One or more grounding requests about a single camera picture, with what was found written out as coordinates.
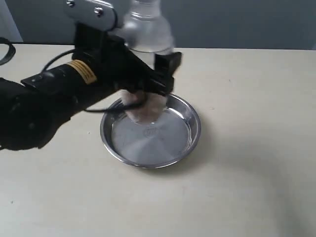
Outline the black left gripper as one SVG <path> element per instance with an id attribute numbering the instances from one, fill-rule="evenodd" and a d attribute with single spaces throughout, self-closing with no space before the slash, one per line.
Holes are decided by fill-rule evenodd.
<path id="1" fill-rule="evenodd" d="M 76 23 L 75 28 L 74 59 L 84 62 L 97 82 L 132 93 L 142 90 L 166 96 L 173 91 L 181 52 L 156 54 L 152 69 L 125 45 L 123 38 L 82 23 Z"/>

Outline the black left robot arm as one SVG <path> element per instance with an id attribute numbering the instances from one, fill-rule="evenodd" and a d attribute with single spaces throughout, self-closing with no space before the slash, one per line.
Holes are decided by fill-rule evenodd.
<path id="1" fill-rule="evenodd" d="M 44 147 L 60 126 L 115 92 L 143 92 L 135 102 L 102 109 L 122 113 L 141 108 L 149 94 L 169 95 L 182 54 L 155 55 L 154 67 L 133 54 L 122 38 L 76 23 L 70 62 L 19 83 L 0 80 L 0 147 L 11 151 Z"/>

